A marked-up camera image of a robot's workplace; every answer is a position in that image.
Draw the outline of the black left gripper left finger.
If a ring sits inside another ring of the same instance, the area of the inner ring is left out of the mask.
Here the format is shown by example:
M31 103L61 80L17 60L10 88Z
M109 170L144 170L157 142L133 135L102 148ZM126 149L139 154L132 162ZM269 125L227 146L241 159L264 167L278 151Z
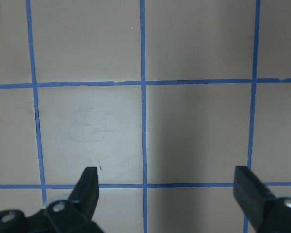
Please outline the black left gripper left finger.
M91 220L99 199L97 167L87 167L68 197L68 201Z

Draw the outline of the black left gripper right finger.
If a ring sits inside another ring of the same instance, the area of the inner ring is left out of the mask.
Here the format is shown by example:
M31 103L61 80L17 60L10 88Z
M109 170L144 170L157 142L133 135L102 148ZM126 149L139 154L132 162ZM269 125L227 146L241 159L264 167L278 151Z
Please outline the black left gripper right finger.
M276 200L275 195L247 166L235 167L233 196L253 226L262 225Z

